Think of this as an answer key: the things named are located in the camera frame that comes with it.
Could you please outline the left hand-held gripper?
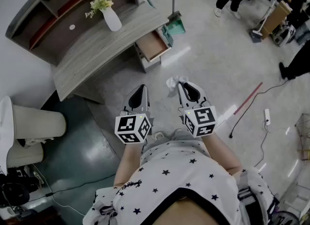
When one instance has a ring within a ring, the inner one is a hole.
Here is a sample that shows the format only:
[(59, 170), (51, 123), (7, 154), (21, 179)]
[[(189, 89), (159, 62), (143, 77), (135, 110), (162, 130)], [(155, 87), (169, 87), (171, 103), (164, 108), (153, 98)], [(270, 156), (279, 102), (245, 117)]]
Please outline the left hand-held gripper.
[(148, 111), (150, 107), (146, 85), (142, 84), (133, 89), (125, 98), (123, 106), (124, 110), (115, 120), (115, 135), (124, 144), (144, 143), (152, 125), (145, 113), (141, 114), (135, 111)]

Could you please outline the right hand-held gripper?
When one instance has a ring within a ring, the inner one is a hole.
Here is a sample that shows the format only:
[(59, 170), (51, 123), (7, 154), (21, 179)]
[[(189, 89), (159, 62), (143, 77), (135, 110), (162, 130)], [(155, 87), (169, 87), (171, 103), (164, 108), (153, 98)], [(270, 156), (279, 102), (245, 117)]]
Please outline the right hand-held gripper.
[[(182, 122), (194, 138), (211, 135), (217, 125), (217, 113), (207, 101), (204, 89), (193, 82), (177, 85), (182, 106)], [(198, 104), (190, 107), (190, 102)]]

